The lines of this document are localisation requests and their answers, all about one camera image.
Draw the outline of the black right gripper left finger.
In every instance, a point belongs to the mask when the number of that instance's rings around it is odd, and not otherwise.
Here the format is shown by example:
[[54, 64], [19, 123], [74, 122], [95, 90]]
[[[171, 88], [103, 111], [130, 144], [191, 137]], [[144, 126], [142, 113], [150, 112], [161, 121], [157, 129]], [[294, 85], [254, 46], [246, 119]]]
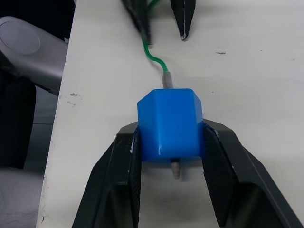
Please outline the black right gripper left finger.
[[93, 167], [74, 228], [136, 228], [141, 194], [141, 152], [137, 123], [124, 126]]

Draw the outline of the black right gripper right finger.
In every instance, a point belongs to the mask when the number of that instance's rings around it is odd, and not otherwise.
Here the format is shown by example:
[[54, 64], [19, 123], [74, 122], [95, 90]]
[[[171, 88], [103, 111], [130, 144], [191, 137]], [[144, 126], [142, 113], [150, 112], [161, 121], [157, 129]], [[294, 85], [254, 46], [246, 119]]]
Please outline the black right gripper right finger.
[[204, 120], [203, 133], [204, 177], [219, 227], [303, 227], [264, 165], [231, 129]]

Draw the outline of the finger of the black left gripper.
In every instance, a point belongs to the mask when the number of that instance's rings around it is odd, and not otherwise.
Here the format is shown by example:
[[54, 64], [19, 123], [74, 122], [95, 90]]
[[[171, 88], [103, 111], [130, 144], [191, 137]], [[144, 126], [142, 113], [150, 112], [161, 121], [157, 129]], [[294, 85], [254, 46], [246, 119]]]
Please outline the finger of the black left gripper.
[[180, 38], [182, 41], [185, 41], [190, 32], [196, 1], [170, 0], [170, 3], [180, 33]]
[[142, 39], [151, 44], [150, 19], [147, 0], [122, 0], [131, 20]]

